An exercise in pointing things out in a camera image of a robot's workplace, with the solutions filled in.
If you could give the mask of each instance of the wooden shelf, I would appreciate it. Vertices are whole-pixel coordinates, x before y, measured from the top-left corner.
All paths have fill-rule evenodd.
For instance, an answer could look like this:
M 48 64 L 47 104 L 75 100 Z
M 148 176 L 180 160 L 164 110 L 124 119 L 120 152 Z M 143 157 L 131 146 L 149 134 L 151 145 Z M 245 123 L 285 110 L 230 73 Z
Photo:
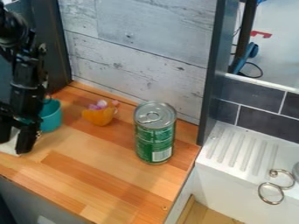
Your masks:
M 192 195 L 177 224 L 244 224 L 198 203 Z
M 134 151 L 134 102 L 76 82 L 54 97 L 62 102 L 62 127 L 44 134 L 27 155 L 0 154 L 0 173 L 87 221 L 163 223 L 198 155 L 198 127 L 177 121 L 173 158 L 149 165 Z M 121 102 L 106 127 L 80 116 L 99 99 Z

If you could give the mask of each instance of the blue object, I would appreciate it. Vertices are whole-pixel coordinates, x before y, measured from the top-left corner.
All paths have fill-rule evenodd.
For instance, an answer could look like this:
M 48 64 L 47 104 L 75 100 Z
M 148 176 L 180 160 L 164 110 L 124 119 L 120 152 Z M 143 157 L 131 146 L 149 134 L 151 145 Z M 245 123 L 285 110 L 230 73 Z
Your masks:
M 245 51 L 245 54 L 240 58 L 235 58 L 231 67 L 230 67 L 230 73 L 231 74 L 238 74 L 239 71 L 242 69 L 242 67 L 247 62 L 248 58 L 254 58 L 259 51 L 259 46 L 256 45 L 254 42 L 249 43 L 247 46 L 247 49 Z
M 44 120 L 40 125 L 40 129 L 43 132 L 56 130 L 61 126 L 62 120 L 60 101 L 53 99 L 50 101 L 45 100 L 45 105 L 39 115 Z

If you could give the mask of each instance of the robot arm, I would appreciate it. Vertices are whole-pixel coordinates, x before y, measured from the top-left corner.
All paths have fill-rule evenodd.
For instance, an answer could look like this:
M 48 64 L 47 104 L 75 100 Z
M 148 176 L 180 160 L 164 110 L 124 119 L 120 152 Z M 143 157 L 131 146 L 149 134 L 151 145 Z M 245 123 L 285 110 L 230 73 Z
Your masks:
M 46 49 L 45 44 L 35 43 L 35 36 L 25 20 L 7 11 L 0 0 L 0 55 L 12 68 L 10 103 L 0 102 L 0 144 L 10 140 L 12 127 L 20 129 L 17 153 L 31 150 L 42 121 L 38 114 L 44 105 L 47 85 Z

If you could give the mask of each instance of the green can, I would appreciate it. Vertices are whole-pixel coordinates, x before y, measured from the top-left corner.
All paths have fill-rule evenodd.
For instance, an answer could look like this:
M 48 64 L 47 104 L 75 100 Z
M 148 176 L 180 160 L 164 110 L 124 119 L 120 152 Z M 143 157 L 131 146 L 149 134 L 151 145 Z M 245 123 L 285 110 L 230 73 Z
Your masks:
M 150 164 L 166 162 L 173 154 L 176 110 L 169 104 L 148 101 L 134 113 L 136 154 Z

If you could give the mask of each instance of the metal ring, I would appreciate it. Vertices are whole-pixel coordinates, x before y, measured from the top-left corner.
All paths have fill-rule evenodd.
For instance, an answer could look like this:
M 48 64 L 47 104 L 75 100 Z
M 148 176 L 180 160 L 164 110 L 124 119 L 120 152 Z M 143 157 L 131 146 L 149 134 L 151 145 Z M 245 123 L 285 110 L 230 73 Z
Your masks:
M 276 188 L 280 192 L 280 194 L 282 195 L 282 198 L 280 200 L 277 200 L 277 201 L 271 201 L 271 200 L 266 199 L 264 196 L 261 195 L 261 188 L 263 186 L 272 186 L 273 188 Z M 272 184 L 270 182 L 266 182 L 266 183 L 263 183 L 263 184 L 259 185 L 259 191 L 258 192 L 259 192 L 260 198 L 264 202 L 266 202 L 267 204 L 272 205 L 272 206 L 279 205 L 284 200 L 284 193 L 283 193 L 282 189 L 278 185 Z
M 296 183 L 294 175 L 291 172 L 283 170 L 283 169 L 272 169 L 272 170 L 269 171 L 269 175 L 270 175 L 271 178 L 276 178 L 278 176 L 279 172 L 283 173 L 285 175 L 288 175 L 292 180 L 292 184 L 287 185 L 287 186 L 282 186 L 282 185 L 277 185 L 277 186 L 279 186 L 282 190 L 291 189 Z

